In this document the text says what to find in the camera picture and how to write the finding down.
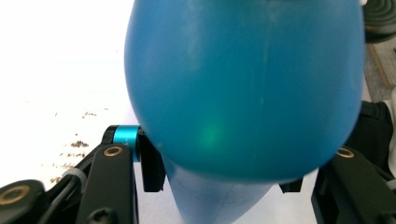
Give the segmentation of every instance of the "black cable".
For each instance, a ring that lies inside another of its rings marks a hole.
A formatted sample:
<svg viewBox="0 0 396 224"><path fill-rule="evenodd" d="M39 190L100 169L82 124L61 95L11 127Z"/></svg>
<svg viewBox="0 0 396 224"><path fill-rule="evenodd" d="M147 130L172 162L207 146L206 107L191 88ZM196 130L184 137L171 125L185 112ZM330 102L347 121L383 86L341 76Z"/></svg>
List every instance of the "black cable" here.
<svg viewBox="0 0 396 224"><path fill-rule="evenodd" d="M46 192L50 202L52 202L67 186L67 184L70 182L71 177L71 175L64 176L55 186L53 186Z"/></svg>
<svg viewBox="0 0 396 224"><path fill-rule="evenodd" d="M57 214L62 204L68 198L68 196L73 193L79 184L78 177L72 176L69 183L64 187L64 189L59 193L59 195L52 201L47 211L38 220L37 224L48 224Z"/></svg>
<svg viewBox="0 0 396 224"><path fill-rule="evenodd" d="M89 171L91 170L92 161L93 161L93 157L84 161L81 165L79 165L79 167L76 166L76 168L84 172L85 175L88 175Z"/></svg>

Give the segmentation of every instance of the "balloon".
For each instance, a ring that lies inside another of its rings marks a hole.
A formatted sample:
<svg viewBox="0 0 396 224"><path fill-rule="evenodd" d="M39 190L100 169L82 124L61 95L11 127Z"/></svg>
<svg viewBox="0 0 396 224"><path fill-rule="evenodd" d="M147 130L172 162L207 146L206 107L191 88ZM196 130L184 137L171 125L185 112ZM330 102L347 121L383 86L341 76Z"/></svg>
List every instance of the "balloon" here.
<svg viewBox="0 0 396 224"><path fill-rule="evenodd" d="M172 163L224 181L288 181L350 134L363 40L358 0L135 0L128 92Z"/></svg>

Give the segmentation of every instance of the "cable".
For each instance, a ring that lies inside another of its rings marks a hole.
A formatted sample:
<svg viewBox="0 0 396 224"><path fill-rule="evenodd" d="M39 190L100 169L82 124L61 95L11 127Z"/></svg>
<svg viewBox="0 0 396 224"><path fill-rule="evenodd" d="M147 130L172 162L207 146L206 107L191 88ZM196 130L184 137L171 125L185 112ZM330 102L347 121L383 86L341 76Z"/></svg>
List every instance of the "cable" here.
<svg viewBox="0 0 396 224"><path fill-rule="evenodd" d="M76 176L72 176L69 183L61 191L61 193L52 201L47 211L38 220L37 224L48 224L53 219L61 205L67 199L67 197L76 189L79 184L79 179Z"/></svg>
<svg viewBox="0 0 396 224"><path fill-rule="evenodd" d="M81 193L84 193L85 185L87 184L87 180L88 180L88 178L84 174L84 172L82 172L78 168L70 168L70 169L66 170L66 172L64 172L62 174L62 176L67 176L67 175L72 175L72 176L75 176L75 177L77 177L79 179L80 191L81 191Z"/></svg>

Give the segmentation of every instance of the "circular hole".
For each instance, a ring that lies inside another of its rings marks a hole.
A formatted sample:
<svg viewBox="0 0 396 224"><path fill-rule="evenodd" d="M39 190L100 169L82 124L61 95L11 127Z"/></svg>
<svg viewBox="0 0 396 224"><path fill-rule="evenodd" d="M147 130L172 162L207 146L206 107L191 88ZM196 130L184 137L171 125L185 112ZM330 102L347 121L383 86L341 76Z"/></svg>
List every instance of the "circular hole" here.
<svg viewBox="0 0 396 224"><path fill-rule="evenodd" d="M12 191L10 191L10 192L7 192L7 194L4 195L4 199L5 199L5 200L13 200L13 199L15 199L15 198L20 197L20 196L22 195L22 193L23 193L23 190L21 190L21 189L14 189L14 190L12 190Z"/></svg>
<svg viewBox="0 0 396 224"><path fill-rule="evenodd" d="M29 193L29 189L29 186L21 185L4 191L0 194L0 204L4 205L19 201Z"/></svg>
<svg viewBox="0 0 396 224"><path fill-rule="evenodd" d="M353 152L351 152L349 149L346 149L343 147L338 149L337 155L344 157L344 158L353 158L355 156L355 154L353 154Z"/></svg>
<svg viewBox="0 0 396 224"><path fill-rule="evenodd" d="M122 152L122 147L110 147L105 150L105 156L117 156Z"/></svg>

